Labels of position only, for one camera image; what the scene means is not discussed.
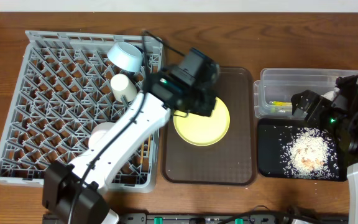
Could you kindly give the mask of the yellow-green plate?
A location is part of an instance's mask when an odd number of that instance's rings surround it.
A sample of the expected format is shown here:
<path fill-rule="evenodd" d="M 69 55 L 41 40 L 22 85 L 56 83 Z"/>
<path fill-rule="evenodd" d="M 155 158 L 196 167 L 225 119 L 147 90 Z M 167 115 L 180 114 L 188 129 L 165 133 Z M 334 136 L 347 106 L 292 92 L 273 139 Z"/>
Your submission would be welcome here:
<path fill-rule="evenodd" d="M 211 116 L 176 111 L 173 117 L 179 136 L 195 146 L 210 146 L 220 141 L 229 129 L 230 121 L 229 110 L 218 97 Z"/>

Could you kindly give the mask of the green snack wrapper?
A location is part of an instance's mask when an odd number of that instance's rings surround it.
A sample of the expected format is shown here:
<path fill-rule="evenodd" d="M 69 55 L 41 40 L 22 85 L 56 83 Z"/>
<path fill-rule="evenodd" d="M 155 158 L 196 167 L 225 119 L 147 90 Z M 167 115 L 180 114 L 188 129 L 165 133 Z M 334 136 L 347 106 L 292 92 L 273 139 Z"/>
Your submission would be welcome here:
<path fill-rule="evenodd" d="M 272 106 L 292 106 L 290 102 L 282 102 L 282 101 L 270 101 L 269 105 Z"/>

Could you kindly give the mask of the wooden chopstick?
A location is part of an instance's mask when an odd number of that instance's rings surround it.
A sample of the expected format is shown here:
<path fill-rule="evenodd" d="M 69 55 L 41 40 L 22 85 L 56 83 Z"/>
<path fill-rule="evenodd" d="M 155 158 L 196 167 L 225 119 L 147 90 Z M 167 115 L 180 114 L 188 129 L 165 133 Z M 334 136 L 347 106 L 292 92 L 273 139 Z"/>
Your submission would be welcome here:
<path fill-rule="evenodd" d="M 141 151 L 140 151 L 140 164 L 143 164 L 144 160 L 144 143 L 141 145 Z"/>
<path fill-rule="evenodd" d="M 147 157 L 149 157 L 149 154 L 150 154 L 150 148 L 151 148 L 150 144 L 151 144 L 151 136 L 149 136 L 148 142 L 147 142 Z"/>

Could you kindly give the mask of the white upturned cup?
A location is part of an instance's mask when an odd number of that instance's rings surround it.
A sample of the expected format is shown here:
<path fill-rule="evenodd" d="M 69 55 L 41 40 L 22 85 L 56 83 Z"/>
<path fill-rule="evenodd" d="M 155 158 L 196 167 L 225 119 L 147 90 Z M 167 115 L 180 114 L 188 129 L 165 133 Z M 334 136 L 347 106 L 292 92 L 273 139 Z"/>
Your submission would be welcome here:
<path fill-rule="evenodd" d="M 115 99 L 122 103 L 121 96 L 128 102 L 133 101 L 137 95 L 137 89 L 131 80 L 124 74 L 116 74 L 111 79 L 112 93 Z"/>

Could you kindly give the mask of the light blue saucer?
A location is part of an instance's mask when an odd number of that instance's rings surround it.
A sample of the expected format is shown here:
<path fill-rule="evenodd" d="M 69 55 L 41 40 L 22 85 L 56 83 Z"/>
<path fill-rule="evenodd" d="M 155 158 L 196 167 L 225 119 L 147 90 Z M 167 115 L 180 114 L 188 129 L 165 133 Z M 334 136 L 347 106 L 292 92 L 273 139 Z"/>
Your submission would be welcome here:
<path fill-rule="evenodd" d="M 117 67 L 132 73 L 139 72 L 143 62 L 142 52 L 126 42 L 116 42 L 107 57 Z"/>

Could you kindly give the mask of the white bowl with food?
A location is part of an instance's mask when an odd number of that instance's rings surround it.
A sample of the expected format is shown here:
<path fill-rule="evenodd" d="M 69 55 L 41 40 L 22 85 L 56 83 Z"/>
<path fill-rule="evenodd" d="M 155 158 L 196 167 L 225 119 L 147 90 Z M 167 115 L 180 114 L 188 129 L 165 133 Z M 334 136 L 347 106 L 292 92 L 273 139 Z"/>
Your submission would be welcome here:
<path fill-rule="evenodd" d="M 95 126 L 88 141 L 88 148 L 93 149 L 96 143 L 115 125 L 113 122 L 104 122 Z"/>

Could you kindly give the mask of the white tissue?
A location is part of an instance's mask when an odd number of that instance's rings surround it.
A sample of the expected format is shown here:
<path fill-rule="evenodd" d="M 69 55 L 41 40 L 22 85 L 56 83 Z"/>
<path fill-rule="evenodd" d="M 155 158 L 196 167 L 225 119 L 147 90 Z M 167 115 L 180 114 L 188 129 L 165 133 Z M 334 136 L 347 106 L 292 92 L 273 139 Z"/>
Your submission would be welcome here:
<path fill-rule="evenodd" d="M 337 96 L 337 92 L 336 91 L 329 91 L 327 93 L 325 93 L 323 95 L 323 97 L 327 100 L 333 101 L 335 99 L 335 97 Z"/>

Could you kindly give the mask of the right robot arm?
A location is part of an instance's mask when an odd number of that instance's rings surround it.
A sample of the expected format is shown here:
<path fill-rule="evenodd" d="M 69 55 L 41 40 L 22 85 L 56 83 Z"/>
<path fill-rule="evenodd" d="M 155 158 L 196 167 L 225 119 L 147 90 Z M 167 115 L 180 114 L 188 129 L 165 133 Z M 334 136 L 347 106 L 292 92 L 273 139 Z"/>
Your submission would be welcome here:
<path fill-rule="evenodd" d="M 305 114 L 305 122 L 330 133 L 345 154 L 349 183 L 349 223 L 358 223 L 358 83 L 338 80 L 338 93 L 329 100 L 311 90 L 292 96 L 292 114 Z"/>

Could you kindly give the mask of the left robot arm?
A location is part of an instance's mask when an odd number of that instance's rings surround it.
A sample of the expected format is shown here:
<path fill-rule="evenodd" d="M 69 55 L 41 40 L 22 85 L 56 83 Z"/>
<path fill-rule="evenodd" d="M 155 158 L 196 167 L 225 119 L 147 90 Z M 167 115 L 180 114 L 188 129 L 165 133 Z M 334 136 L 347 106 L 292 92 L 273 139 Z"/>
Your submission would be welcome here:
<path fill-rule="evenodd" d="M 100 141 L 68 165 L 55 161 L 45 171 L 42 205 L 65 223 L 118 223 L 104 199 L 124 163 L 176 110 L 210 116 L 218 66 L 169 66 L 148 73 L 131 106 Z"/>

